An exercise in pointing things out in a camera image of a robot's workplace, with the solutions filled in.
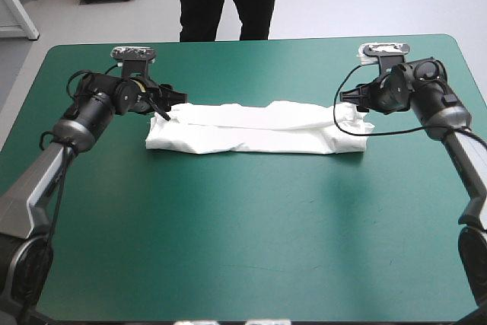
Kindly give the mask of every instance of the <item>black cable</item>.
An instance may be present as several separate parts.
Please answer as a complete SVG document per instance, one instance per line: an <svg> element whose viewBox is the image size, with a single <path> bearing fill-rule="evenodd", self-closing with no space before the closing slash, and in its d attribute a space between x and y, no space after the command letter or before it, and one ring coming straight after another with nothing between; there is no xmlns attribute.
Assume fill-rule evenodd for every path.
<svg viewBox="0 0 487 325"><path fill-rule="evenodd" d="M73 96L73 94L69 90L69 85L71 85L72 81L75 80L79 75L83 75L83 74L85 74L85 75L93 74L93 72L91 70L80 70L79 72L76 72L75 74L71 75L71 77L69 77L69 79L68 79L68 83L66 84L66 94L72 100L75 100L75 97Z"/></svg>
<svg viewBox="0 0 487 325"><path fill-rule="evenodd" d="M40 135L40 138L39 138L39 148L44 151L45 148L44 148L44 138L47 136L47 135L51 135L51 136L54 136L53 132L52 131L44 131L41 135Z"/></svg>
<svg viewBox="0 0 487 325"><path fill-rule="evenodd" d="M480 145L482 145L487 150L487 142L485 142L482 137L476 135L472 131L466 129L455 129L455 132L461 133L462 135L469 136L471 139L476 140Z"/></svg>
<svg viewBox="0 0 487 325"><path fill-rule="evenodd" d="M30 308L33 306L33 300L35 298L38 298L40 296L40 293L42 291L42 282L44 280L43 278L43 271L45 266L49 262L49 252L50 248L52 246L53 242L53 236L54 233L56 232L56 224L58 221L59 217L59 209L61 208L61 201L62 201L62 193L64 191L64 183L65 183L65 178L66 178L66 171L68 170L68 164L69 164L69 147L68 146L63 146L62 148L62 161L61 161L61 171L59 173L59 186L58 186L58 196L56 199L56 206L54 207L54 213L53 213L53 220L51 222L51 227L49 229L49 233L47 235L46 239L46 248L43 251L43 254L40 259L40 268L38 270L39 275L36 278L33 291L31 292L30 296L27 298L25 301L24 306L22 307L21 314L19 315L19 319L21 319L21 323L23 321L27 320L29 314L30 314Z"/></svg>
<svg viewBox="0 0 487 325"><path fill-rule="evenodd" d="M105 72L104 74L105 75L108 75L109 72L111 72L112 70L114 70L116 67L118 66L118 64L115 64L114 66L110 66Z"/></svg>
<svg viewBox="0 0 487 325"><path fill-rule="evenodd" d="M357 136L357 137L374 137L374 136L391 136L391 135L402 135L406 133L411 133L411 132L416 132L416 131L422 131L426 129L446 129L451 132L458 132L461 133L462 135L469 136L471 139L476 140L479 142L485 149L487 149L487 143L479 136L477 136L475 133L466 130L466 129L454 129L450 126L441 126L441 125L431 125L431 126L421 126L421 127L415 127L414 129L403 129L399 131L391 131L391 132L375 132L375 133L354 133L347 131L346 129L343 129L339 124L338 121L336 120L336 100L338 99L338 96L340 94L340 91L343 88L343 85L348 81L348 79L352 76L352 74L357 71L359 68L361 68L363 65L357 65L355 66L349 74L345 77L345 80L340 84L338 87L335 97L333 98L333 122L335 123L335 126L337 129L339 129L341 132L346 133L347 135L352 135L352 136ZM444 81L433 81L435 84L438 84L444 91L446 91L446 86L443 84Z"/></svg>

